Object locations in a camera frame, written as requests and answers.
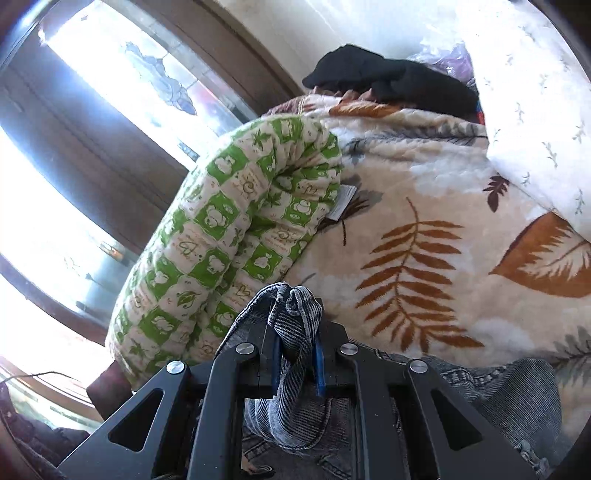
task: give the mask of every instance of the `fleece blanket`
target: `fleece blanket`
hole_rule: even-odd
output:
[[[236,315],[316,233],[340,159],[320,123],[274,116],[222,139],[189,172],[113,311],[106,345],[134,388],[172,359],[212,358]]]
[[[342,183],[358,188],[285,281],[387,352],[469,367],[542,356],[576,437],[591,411],[591,245],[497,173],[485,128],[319,95],[279,110],[337,135]]]

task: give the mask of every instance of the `window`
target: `window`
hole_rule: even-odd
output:
[[[195,161],[256,114],[175,35],[127,0],[143,30],[95,0],[42,40],[179,163]]]
[[[68,309],[107,328],[137,256],[60,195],[0,128],[0,253]]]

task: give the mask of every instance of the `white label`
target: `white label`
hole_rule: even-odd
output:
[[[326,217],[333,221],[338,221],[340,216],[343,214],[347,205],[357,192],[357,187],[353,185],[341,185],[339,186],[339,192],[336,196],[335,206],[332,210],[326,214]]]

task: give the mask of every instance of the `green patterned blanket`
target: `green patterned blanket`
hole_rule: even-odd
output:
[[[172,359],[209,360],[236,315],[300,256],[342,170],[318,122],[245,125],[189,173],[119,295],[106,345],[137,388]]]

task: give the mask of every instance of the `cable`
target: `cable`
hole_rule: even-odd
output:
[[[75,379],[74,377],[71,377],[70,375],[66,375],[63,374],[61,372],[54,372],[53,370],[50,370],[49,372],[42,372],[40,374],[22,374],[22,375],[12,375],[10,377],[6,377],[4,380],[0,381],[0,387],[2,387],[6,382],[9,382],[10,380],[14,380],[16,378],[35,378],[35,377],[40,377],[42,375],[61,375],[62,377],[67,377],[70,380],[74,380],[76,382],[78,382],[77,379]]]

